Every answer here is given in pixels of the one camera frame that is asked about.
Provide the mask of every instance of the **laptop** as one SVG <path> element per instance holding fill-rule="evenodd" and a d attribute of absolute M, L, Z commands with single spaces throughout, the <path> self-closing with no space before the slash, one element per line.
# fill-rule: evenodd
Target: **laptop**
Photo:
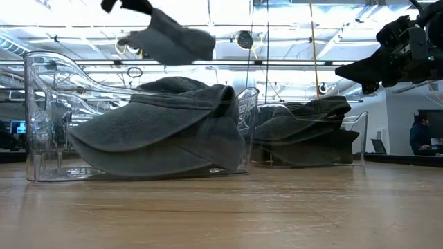
<path fill-rule="evenodd" d="M 371 139 L 375 154 L 386 155 L 386 148 L 381 139 Z"/>

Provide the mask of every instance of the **wooden table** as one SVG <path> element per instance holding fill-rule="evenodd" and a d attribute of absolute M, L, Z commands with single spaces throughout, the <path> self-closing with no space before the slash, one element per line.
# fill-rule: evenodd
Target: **wooden table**
<path fill-rule="evenodd" d="M 1 249 L 442 248 L 443 169 L 35 184 L 0 165 L 0 221 Z"/>

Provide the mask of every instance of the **person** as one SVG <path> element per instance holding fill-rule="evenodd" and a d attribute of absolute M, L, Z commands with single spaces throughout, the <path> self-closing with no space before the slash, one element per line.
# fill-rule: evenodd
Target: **person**
<path fill-rule="evenodd" d="M 410 128 L 409 144 L 414 155 L 421 155 L 420 150 L 431 148 L 431 136 L 429 135 L 429 121 L 428 117 L 419 113 L 415 116 L 415 122 Z"/>

